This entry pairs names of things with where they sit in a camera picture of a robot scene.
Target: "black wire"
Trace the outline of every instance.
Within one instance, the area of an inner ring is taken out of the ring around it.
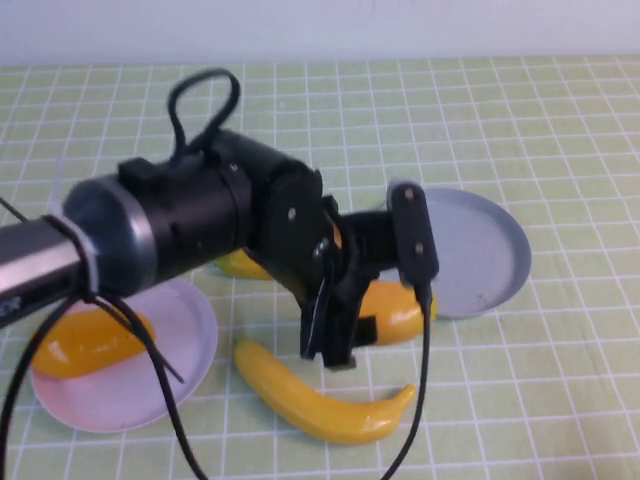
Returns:
[[[13,409],[15,407],[18,394],[20,393],[20,387],[24,377],[27,374],[29,365],[35,356],[40,344],[44,341],[45,337],[53,328],[53,326],[62,318],[62,316],[80,300],[80,295],[75,294],[63,301],[53,312],[45,319],[44,322],[38,327],[34,335],[29,340],[29,343],[22,352],[22,356],[18,361],[16,370],[11,378],[11,383],[7,390],[7,396],[2,405],[2,414],[0,415],[0,480],[5,478],[5,470],[7,468],[7,444],[9,443],[9,431],[11,427],[11,417],[13,415]]]
[[[422,334],[422,362],[420,366],[420,385],[418,387],[418,399],[416,400],[416,413],[411,422],[409,435],[405,440],[400,452],[395,460],[391,463],[387,471],[382,475],[380,480],[389,480],[402,464],[407,453],[411,449],[411,445],[416,438],[418,429],[420,428],[420,419],[422,417],[422,409],[424,407],[424,399],[427,392],[427,373],[429,371],[429,343],[431,339],[431,288],[429,286],[416,287],[416,299],[420,304],[422,315],[424,317],[424,331]]]
[[[9,213],[11,215],[13,215],[14,217],[16,217],[18,220],[20,220],[22,223],[24,222],[28,222],[29,219],[27,217],[25,217],[24,215],[22,215],[18,210],[16,210],[16,208],[11,205],[9,202],[7,202],[4,198],[0,197],[0,205],[2,205],[4,208],[6,208]]]
[[[187,145],[184,128],[182,127],[182,123],[180,122],[177,113],[178,99],[182,96],[183,93],[185,93],[188,89],[194,87],[198,83],[218,77],[226,77],[231,82],[231,92],[227,97],[227,101],[218,111],[218,113],[216,113],[216,115],[211,119],[204,131],[200,133],[189,145]],[[211,139],[215,133],[217,133],[222,124],[227,120],[227,118],[229,118],[229,115],[233,113],[239,99],[240,82],[230,71],[223,68],[205,70],[203,72],[197,73],[196,75],[185,78],[180,83],[178,83],[173,88],[173,90],[171,90],[169,99],[167,100],[169,120],[171,121],[171,125],[173,126],[173,131],[175,134],[175,147],[173,156],[171,157],[171,163],[176,164],[184,155],[202,150],[205,147],[207,141]]]

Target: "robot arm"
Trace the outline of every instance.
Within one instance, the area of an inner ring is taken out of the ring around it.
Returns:
[[[128,297],[244,248],[295,296],[301,356],[345,368],[376,341],[358,317],[381,270],[414,287],[438,272],[418,185],[391,185],[386,211],[341,214],[319,171],[219,125],[176,150],[79,183],[63,215],[0,228],[0,326],[86,284]]]

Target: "yellow banana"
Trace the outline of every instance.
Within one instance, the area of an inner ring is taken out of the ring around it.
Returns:
[[[431,322],[438,314],[438,301],[431,301]],[[424,330],[422,310],[413,290],[398,282],[374,280],[362,299],[361,317],[376,317],[376,345],[408,342]]]
[[[222,257],[216,261],[218,268],[228,275],[270,279],[269,274],[251,260],[243,250]],[[438,301],[434,295],[431,302],[431,321],[438,314]],[[378,330],[377,345],[391,345],[407,342],[422,333],[424,322],[420,305],[411,289],[397,282],[375,280],[362,300],[360,316],[375,315]]]
[[[251,260],[244,250],[236,250],[235,252],[218,258],[214,263],[224,273],[234,277],[271,280],[271,275]]]
[[[139,315],[152,339],[151,322]],[[76,378],[97,372],[145,351],[132,333],[99,308],[60,319],[38,348],[31,366],[54,378]]]
[[[413,385],[406,385],[388,400],[336,400],[303,383],[248,338],[234,342],[233,360],[245,381],[278,415],[306,434],[332,443],[358,445],[390,435],[416,394]]]

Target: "toy banana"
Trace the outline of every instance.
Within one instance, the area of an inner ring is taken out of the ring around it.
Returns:
[[[139,315],[155,340],[151,322]],[[144,345],[99,308],[62,318],[36,352],[32,368],[55,378],[76,378],[145,351]]]
[[[268,280],[269,274],[254,262],[243,250],[226,255],[216,261],[220,270],[228,275]],[[438,302],[433,296],[431,321],[438,314]],[[397,282],[374,280],[369,286],[360,316],[375,316],[378,331],[376,345],[406,342],[422,333],[424,323],[420,305],[412,290]]]
[[[234,342],[233,360],[245,381],[278,415],[306,434],[332,443],[358,445],[390,435],[416,393],[413,385],[406,385],[388,400],[336,400],[304,384],[264,347],[247,338]]]
[[[438,314],[435,295],[431,301],[431,322]],[[376,317],[376,345],[408,342],[424,330],[422,310],[413,290],[398,282],[374,280],[362,300],[360,316]]]

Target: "green grid tablecloth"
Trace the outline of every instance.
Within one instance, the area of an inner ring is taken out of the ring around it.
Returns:
[[[396,177],[479,193],[509,210],[534,251],[530,282],[497,312],[438,321],[426,422],[398,479],[640,478],[640,57],[536,57],[231,66],[244,88],[229,127],[319,167],[344,210]],[[194,67],[0,70],[0,195],[45,211],[122,159],[167,157],[165,97]],[[181,102],[194,133],[222,82]],[[298,312],[270,282],[187,276],[220,323],[215,363],[181,408],[214,478],[373,479],[390,438],[313,441],[276,418],[229,362],[234,335],[276,352],[308,384],[357,401],[415,382],[419,340],[363,350],[354,371],[297,358]],[[37,319],[0,332],[0,383]],[[13,479],[191,478],[165,419],[89,435],[51,419],[25,386]]]

